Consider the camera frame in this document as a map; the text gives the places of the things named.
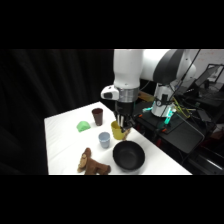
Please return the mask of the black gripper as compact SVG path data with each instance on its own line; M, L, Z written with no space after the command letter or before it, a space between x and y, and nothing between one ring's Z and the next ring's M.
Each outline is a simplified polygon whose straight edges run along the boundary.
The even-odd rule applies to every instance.
M115 102L115 111L117 113L117 123L120 128L124 127L124 116L132 115L134 111L134 103ZM125 120L125 130L128 130L135 126L135 118L133 116L127 116Z

